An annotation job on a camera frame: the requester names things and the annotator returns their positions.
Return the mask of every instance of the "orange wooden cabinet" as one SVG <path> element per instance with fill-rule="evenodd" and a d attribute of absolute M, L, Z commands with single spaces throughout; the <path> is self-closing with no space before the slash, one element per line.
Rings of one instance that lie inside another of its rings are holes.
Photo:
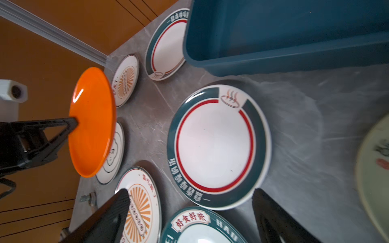
<path fill-rule="evenodd" d="M 109 55 L 177 0 L 11 0 Z"/>
<path fill-rule="evenodd" d="M 0 78 L 28 87 L 19 120 L 68 117 L 72 93 L 84 70 L 96 63 L 0 18 Z M 58 130 L 45 130 L 48 138 Z M 58 242 L 68 227 L 80 180 L 66 143 L 58 159 L 5 178 L 16 190 L 0 200 L 0 242 Z M 0 185 L 0 193 L 8 188 Z"/>

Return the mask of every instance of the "plate with green rim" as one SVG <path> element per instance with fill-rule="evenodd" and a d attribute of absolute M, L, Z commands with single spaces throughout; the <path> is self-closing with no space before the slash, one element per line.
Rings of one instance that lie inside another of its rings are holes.
<path fill-rule="evenodd" d="M 389 115 L 364 138 L 357 154 L 355 176 L 370 220 L 389 242 Z"/>
<path fill-rule="evenodd" d="M 177 9 L 155 30 L 146 51 L 145 68 L 152 80 L 172 76 L 185 63 L 182 52 L 189 9 Z"/>
<path fill-rule="evenodd" d="M 184 208 L 168 221 L 160 243 L 247 243 L 223 217 L 206 208 Z"/>
<path fill-rule="evenodd" d="M 231 209 L 251 198 L 267 174 L 272 150 L 258 104 L 225 83 L 206 86 L 185 99 L 167 141 L 176 184 L 191 201 L 212 210 Z"/>

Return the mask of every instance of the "light green plate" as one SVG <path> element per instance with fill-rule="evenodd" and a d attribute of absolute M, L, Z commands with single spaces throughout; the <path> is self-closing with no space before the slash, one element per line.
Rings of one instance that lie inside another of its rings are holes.
<path fill-rule="evenodd" d="M 389 115 L 365 137 L 355 173 L 362 204 L 374 226 L 389 242 Z"/>
<path fill-rule="evenodd" d="M 159 243 L 247 243 L 223 217 L 197 206 L 181 209 L 165 225 Z"/>

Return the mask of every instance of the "white plate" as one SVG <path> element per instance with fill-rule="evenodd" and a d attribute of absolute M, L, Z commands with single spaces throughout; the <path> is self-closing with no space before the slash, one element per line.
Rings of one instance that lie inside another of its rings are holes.
<path fill-rule="evenodd" d="M 218 84 L 199 89 L 177 110 L 169 128 L 170 172 L 194 203 L 226 210 L 248 200 L 264 180 L 270 130 L 243 90 Z"/>
<path fill-rule="evenodd" d="M 126 56 L 115 71 L 111 87 L 116 107 L 122 106 L 131 96 L 138 80 L 139 60 L 134 54 Z"/>
<path fill-rule="evenodd" d="M 116 123 L 114 140 L 111 151 L 108 154 L 101 169 L 97 172 L 96 178 L 101 184 L 107 184 L 115 178 L 119 171 L 124 153 L 124 133 L 120 123 Z"/>
<path fill-rule="evenodd" d="M 154 32 L 146 52 L 146 72 L 152 80 L 172 76 L 185 62 L 182 53 L 189 9 L 171 13 Z"/>
<path fill-rule="evenodd" d="M 355 168 L 357 189 L 374 226 L 389 242 L 389 115 L 366 135 Z"/>
<path fill-rule="evenodd" d="M 161 203 L 154 181 L 147 171 L 134 166 L 122 176 L 115 193 L 122 188 L 127 189 L 131 203 L 120 242 L 158 242 Z"/>
<path fill-rule="evenodd" d="M 184 208 L 168 221 L 161 237 L 164 243 L 246 243 L 224 218 L 201 207 Z"/>

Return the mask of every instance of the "red chinese characters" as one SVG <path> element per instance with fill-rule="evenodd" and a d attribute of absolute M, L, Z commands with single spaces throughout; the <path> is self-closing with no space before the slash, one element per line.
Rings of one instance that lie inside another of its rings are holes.
<path fill-rule="evenodd" d="M 185 215 L 182 216 L 182 220 L 185 221 L 185 223 L 190 222 L 190 219 L 188 218 L 188 216 L 185 216 Z"/>
<path fill-rule="evenodd" d="M 198 217 L 199 220 L 206 221 L 205 216 L 202 213 L 198 213 L 197 217 Z"/>
<path fill-rule="evenodd" d="M 147 181 L 147 184 L 149 185 L 152 192 L 154 192 L 154 187 L 152 186 L 152 183 L 150 182 L 150 179 L 146 178 L 146 175 L 142 175 L 143 180 Z"/>
<path fill-rule="evenodd" d="M 184 224 L 182 223 L 182 221 L 180 219 L 177 219 L 175 224 L 177 224 L 177 226 L 180 227 L 180 229 L 181 229 L 182 226 L 184 226 Z"/>
<path fill-rule="evenodd" d="M 196 220 L 196 215 L 195 215 L 195 213 L 193 213 L 193 212 L 189 213 L 189 217 L 190 217 L 191 219 L 193 219 L 193 220 Z"/>

